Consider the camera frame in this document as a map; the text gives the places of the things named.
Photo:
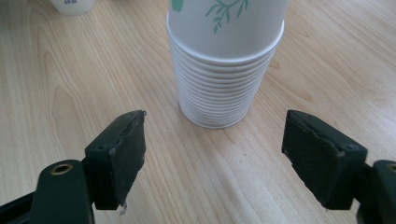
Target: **white paper cup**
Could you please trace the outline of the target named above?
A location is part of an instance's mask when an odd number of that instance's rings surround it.
[[[289,0],[169,0],[175,39],[201,55],[250,58],[274,42]]]
[[[91,10],[96,0],[50,0],[58,11],[66,16],[77,16]]]
[[[283,35],[283,31],[284,23],[282,23],[281,30],[279,31],[279,34],[273,41],[273,43],[271,43],[271,45],[269,45],[264,50],[260,51],[258,54],[239,59],[221,59],[200,54],[199,52],[193,51],[187,46],[184,46],[175,38],[168,25],[168,36],[170,45],[179,52],[180,57],[189,59],[191,63],[196,64],[197,66],[202,66],[211,70],[213,69],[214,71],[217,71],[217,69],[230,69],[235,67],[241,70],[249,69],[254,63],[260,63],[263,60],[268,59],[269,57],[271,57],[273,51],[275,51],[276,45]]]

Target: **green leaf print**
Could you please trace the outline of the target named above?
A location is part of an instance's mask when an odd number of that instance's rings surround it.
[[[172,0],[172,8],[176,12],[180,12],[183,8],[183,1],[184,0]]]
[[[221,28],[221,23],[224,18],[227,23],[230,22],[230,9],[235,6],[239,6],[238,12],[236,14],[236,18],[238,19],[239,16],[242,14],[243,9],[248,10],[248,0],[235,0],[231,4],[225,4],[222,0],[216,0],[216,4],[206,12],[206,16],[209,16],[210,14],[213,14],[215,16],[215,19],[213,20],[213,22],[215,23],[215,28],[213,32],[215,34]]]

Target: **white bottle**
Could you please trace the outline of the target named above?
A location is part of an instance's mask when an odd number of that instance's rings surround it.
[[[96,0],[50,0],[59,12],[66,16],[77,16],[91,10]]]

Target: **black plastic part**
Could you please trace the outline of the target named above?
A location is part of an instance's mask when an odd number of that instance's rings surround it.
[[[396,223],[396,162],[376,161],[371,183],[383,223]]]
[[[282,152],[323,207],[350,209],[352,182],[364,169],[366,148],[312,115],[289,110]]]
[[[364,209],[361,209],[361,211],[367,211],[368,213],[375,214],[377,205],[371,183],[372,172],[373,168],[367,164],[364,164],[363,170],[359,173],[356,173],[355,178],[353,179],[351,193],[361,204],[361,207],[364,207]]]
[[[41,172],[29,223],[94,223],[80,161],[60,161]]]
[[[366,209],[364,206],[359,207],[356,220],[358,224],[384,224],[381,214],[377,209]]]
[[[34,195],[33,192],[0,206],[0,223],[28,223]]]
[[[96,209],[116,210],[126,204],[146,152],[145,111],[116,118],[85,149],[84,160]]]

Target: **wood grain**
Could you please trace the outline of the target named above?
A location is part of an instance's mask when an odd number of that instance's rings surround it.
[[[326,211],[280,152],[288,109],[324,119],[396,161],[396,3],[290,1],[286,30],[246,117],[189,122],[177,100],[164,0],[99,0],[81,16],[49,1],[0,1],[0,204],[145,109],[146,163],[128,211],[96,223],[356,223]]]

